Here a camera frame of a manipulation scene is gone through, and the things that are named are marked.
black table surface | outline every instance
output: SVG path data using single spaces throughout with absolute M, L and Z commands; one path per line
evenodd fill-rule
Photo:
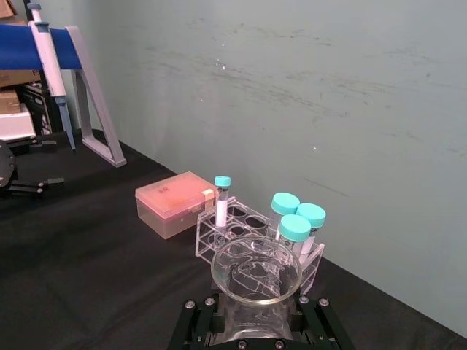
M 165 349 L 184 300 L 210 293 L 195 229 L 164 241 L 136 214 L 134 190 L 171 176 L 123 145 L 113 168 L 63 135 L 18 158 L 24 180 L 64 177 L 43 200 L 0 201 L 0 349 Z M 326 296 L 357 349 L 467 349 L 467 340 L 326 259 Z

clear plastic stand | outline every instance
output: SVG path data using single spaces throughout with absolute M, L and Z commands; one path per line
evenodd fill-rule
M 267 217 L 238 202 L 235 197 L 230 197 L 227 226 L 224 230 L 218 230 L 215 227 L 215 207 L 198 215 L 195 255 L 210 264 L 218 247 L 219 236 L 224 238 L 223 242 L 240 237 L 265 236 L 268 223 Z M 301 292 L 303 294 L 313 286 L 324 246 L 324 244 L 313 244 L 311 252 L 301 264 L 303 271 Z

small test tube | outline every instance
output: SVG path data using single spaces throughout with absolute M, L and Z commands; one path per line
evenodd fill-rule
M 279 223 L 284 215 L 295 214 L 300 200 L 291 193 L 278 192 L 272 197 L 271 215 L 269 216 L 269 225 L 266 230 L 266 237 L 270 239 L 279 239 Z
M 217 187 L 219 197 L 216 202 L 215 226 L 219 232 L 215 236 L 215 246 L 221 246 L 225 243 L 225 227 L 227 226 L 227 201 L 228 188 L 231 186 L 231 178 L 228 176 L 216 176 L 214 185 Z
M 311 224 L 304 217 L 295 214 L 284 215 L 279 224 L 279 241 L 300 257 L 311 229 Z
M 297 208 L 297 215 L 307 219 L 312 226 L 310 237 L 306 240 L 301 250 L 301 260 L 305 260 L 309 253 L 312 252 L 316 232 L 324 225 L 326 211 L 316 204 L 302 203 Z

pipette stand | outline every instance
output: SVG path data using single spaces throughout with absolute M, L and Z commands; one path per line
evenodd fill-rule
M 230 197 L 225 230 L 215 226 L 215 207 L 198 215 L 195 255 L 210 264 L 216 250 L 216 237 L 222 235 L 226 242 L 245 236 L 265 236 L 268 223 L 267 217 L 237 201 L 235 197 Z M 324 244 L 313 244 L 311 252 L 301 264 L 301 291 L 305 294 L 312 288 L 324 247 Z
M 37 14 L 37 9 L 40 8 L 39 5 L 33 7 Z M 54 48 L 59 67 L 45 69 L 39 57 L 37 45 L 39 43 L 42 53 L 50 53 L 52 50 L 42 50 L 44 45 L 41 45 L 41 41 L 38 41 L 38 43 L 34 41 L 31 26 L 39 26 L 44 30 L 47 27 L 47 30 L 50 31 L 50 38 L 47 38 L 47 40 L 51 39 L 48 44 L 50 44 L 50 48 Z M 61 78 L 60 70 L 71 70 L 74 80 L 74 92 L 76 93 L 77 119 L 82 129 L 83 144 L 115 167 L 126 164 L 126 159 L 123 156 L 104 100 L 104 94 L 78 27 L 69 26 L 66 29 L 51 28 L 49 30 L 48 23 L 40 21 L 38 23 L 32 22 L 30 27 L 0 24 L 0 53 L 0 69 L 44 70 L 48 82 L 58 81 L 58 78 Z M 55 77 L 57 79 L 52 79 L 53 73 L 50 73 L 51 71 L 56 73 Z M 100 142 L 93 135 L 88 95 L 96 109 L 97 119 L 101 124 L 107 144 Z
M 104 94 L 97 80 L 97 75 L 81 32 L 78 27 L 74 26 L 65 27 L 65 29 L 72 39 L 81 63 L 81 69 L 72 70 L 72 78 L 76 95 L 77 116 L 81 124 L 82 142 L 87 148 L 93 150 L 113 166 L 117 168 L 124 166 L 126 159 L 123 157 L 122 149 L 104 100 Z M 100 142 L 93 135 L 88 106 L 88 93 L 96 110 L 98 120 L 101 123 L 107 145 Z

label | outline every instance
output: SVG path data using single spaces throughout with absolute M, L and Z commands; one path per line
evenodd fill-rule
M 217 201 L 216 226 L 224 228 L 227 225 L 227 201 Z
M 314 236 L 311 236 L 305 241 L 305 244 L 301 250 L 301 253 L 308 255 L 312 251 L 313 243 L 314 243 Z
M 206 201 L 204 204 L 204 210 L 208 211 L 214 206 L 214 191 L 208 188 L 201 193 L 203 193 Z

